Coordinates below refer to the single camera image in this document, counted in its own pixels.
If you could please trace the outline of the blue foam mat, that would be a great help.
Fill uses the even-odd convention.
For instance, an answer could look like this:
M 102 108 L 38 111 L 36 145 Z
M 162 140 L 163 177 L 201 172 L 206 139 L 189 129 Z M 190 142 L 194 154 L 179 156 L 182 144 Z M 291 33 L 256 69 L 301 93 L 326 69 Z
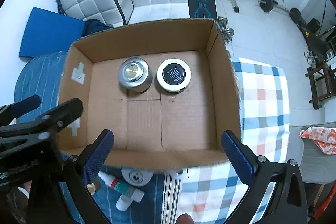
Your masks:
M 33 7 L 26 24 L 19 57 L 38 57 L 66 52 L 81 38 L 85 22 Z

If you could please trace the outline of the white spray bottle green label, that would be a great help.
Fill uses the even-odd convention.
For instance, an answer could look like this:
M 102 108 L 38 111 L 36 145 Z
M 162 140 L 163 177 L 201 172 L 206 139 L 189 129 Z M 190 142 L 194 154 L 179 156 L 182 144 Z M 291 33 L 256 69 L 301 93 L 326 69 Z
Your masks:
M 131 184 L 128 184 L 124 180 L 121 180 L 113 175 L 99 171 L 98 176 L 109 188 L 115 190 L 123 196 L 126 196 L 127 198 L 132 199 L 137 203 L 141 202 L 145 194 L 143 191 L 135 188 L 134 186 L 131 186 Z

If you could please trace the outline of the silver jar gold centre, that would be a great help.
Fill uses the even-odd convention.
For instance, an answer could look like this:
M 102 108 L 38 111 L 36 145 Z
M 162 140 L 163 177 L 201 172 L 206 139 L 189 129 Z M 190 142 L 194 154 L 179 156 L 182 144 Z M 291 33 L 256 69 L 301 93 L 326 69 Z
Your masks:
M 118 80 L 124 88 L 142 93 L 150 88 L 153 74 L 144 59 L 132 57 L 121 64 L 118 71 Z

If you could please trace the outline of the gold lid jar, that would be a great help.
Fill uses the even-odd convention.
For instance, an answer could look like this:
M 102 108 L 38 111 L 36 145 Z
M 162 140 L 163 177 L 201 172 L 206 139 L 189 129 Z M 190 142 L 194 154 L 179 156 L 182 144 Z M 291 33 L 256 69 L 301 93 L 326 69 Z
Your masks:
M 92 196 L 96 194 L 101 189 L 99 177 L 97 176 L 92 183 L 87 184 L 86 188 Z

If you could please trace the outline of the white jar black lid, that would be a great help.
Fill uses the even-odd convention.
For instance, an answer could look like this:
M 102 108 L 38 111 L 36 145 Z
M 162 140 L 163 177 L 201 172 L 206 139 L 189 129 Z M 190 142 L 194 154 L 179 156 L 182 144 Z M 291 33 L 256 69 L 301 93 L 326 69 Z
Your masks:
M 181 59 L 167 59 L 157 69 L 159 86 L 169 93 L 180 93 L 191 82 L 191 69 Z

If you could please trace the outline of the brown wooden chair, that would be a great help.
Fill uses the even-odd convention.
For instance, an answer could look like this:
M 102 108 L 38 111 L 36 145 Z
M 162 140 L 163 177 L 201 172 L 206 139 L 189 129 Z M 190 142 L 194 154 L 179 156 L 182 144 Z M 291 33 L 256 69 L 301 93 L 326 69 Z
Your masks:
M 335 57 L 320 64 L 316 63 L 311 52 L 305 52 L 305 58 L 309 65 L 305 74 L 311 90 L 309 103 L 318 110 L 322 101 L 335 97 Z

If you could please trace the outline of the small white round jar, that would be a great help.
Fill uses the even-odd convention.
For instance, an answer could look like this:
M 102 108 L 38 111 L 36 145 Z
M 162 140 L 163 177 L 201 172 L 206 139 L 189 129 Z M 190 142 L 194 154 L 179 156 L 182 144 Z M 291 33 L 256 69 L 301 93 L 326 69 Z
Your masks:
M 167 174 L 176 180 L 181 180 L 183 178 L 183 169 L 168 170 Z

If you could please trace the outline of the orange white cloth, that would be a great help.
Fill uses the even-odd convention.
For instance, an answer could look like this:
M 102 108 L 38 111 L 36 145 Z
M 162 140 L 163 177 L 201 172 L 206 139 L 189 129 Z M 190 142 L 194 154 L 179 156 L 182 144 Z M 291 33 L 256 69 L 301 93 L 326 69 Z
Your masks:
M 336 154 L 335 128 L 310 126 L 301 130 L 299 137 L 312 140 L 325 155 Z

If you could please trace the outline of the chrome dumbbell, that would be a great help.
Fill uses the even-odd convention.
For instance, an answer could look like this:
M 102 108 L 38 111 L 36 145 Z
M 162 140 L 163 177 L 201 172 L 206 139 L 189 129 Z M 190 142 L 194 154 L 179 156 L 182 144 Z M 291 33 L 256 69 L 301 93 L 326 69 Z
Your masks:
M 232 41 L 234 36 L 234 30 L 228 26 L 228 19 L 222 16 L 217 18 L 217 24 L 219 26 L 219 30 L 222 34 L 222 37 L 226 43 Z

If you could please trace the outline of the plaid checkered cloth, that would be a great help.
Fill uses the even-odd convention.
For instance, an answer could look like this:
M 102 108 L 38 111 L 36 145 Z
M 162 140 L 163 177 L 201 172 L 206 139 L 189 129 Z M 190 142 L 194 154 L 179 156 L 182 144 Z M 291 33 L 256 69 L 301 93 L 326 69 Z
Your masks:
M 240 92 L 241 142 L 255 155 L 284 162 L 289 142 L 289 94 L 283 69 L 233 57 Z M 188 213 L 195 223 L 224 223 L 243 198 L 248 186 L 239 180 L 253 175 L 245 152 L 225 135 L 229 160 L 222 164 L 188 168 L 184 178 L 166 179 L 162 223 L 174 223 Z

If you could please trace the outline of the grey office chair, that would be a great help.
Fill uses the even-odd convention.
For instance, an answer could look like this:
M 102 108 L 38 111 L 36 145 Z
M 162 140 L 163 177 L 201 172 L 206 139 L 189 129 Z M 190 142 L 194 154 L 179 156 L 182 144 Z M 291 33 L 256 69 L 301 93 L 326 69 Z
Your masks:
M 335 180 L 335 155 L 325 155 L 310 139 L 299 137 L 308 126 L 289 126 L 286 160 L 294 159 L 300 169 L 303 182 L 328 184 Z

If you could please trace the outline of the small white oval bottle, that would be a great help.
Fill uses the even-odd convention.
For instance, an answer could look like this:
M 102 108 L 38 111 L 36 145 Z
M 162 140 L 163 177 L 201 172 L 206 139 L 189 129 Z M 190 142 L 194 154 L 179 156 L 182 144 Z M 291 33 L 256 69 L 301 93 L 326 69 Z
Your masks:
M 133 200 L 125 195 L 121 195 L 116 202 L 116 208 L 119 211 L 127 211 Z

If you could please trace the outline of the barbell on floor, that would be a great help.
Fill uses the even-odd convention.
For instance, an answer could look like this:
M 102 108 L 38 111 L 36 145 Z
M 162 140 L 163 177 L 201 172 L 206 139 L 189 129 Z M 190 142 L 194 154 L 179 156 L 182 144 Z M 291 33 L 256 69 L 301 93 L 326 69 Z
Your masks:
M 271 12 L 274 8 L 280 9 L 287 12 L 295 24 L 303 27 L 307 25 L 306 20 L 302 17 L 301 11 L 297 8 L 291 8 L 288 10 L 285 6 L 279 5 L 276 0 L 259 0 L 259 6 L 264 12 Z

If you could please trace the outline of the white purifying cream jar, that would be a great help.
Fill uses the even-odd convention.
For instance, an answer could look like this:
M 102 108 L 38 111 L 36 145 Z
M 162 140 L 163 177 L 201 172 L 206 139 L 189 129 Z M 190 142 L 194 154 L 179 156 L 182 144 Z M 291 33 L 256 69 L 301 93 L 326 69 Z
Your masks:
M 130 167 L 122 167 L 121 173 L 124 180 L 135 187 L 147 185 L 153 177 L 153 172 L 143 169 L 134 169 Z

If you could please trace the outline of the left white padded chair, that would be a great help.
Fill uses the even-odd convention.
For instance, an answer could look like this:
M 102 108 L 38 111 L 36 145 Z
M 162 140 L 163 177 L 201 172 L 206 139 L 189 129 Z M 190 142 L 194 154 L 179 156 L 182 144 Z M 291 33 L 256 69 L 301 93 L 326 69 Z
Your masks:
M 80 20 L 97 19 L 113 27 L 126 25 L 118 0 L 56 0 L 58 13 Z

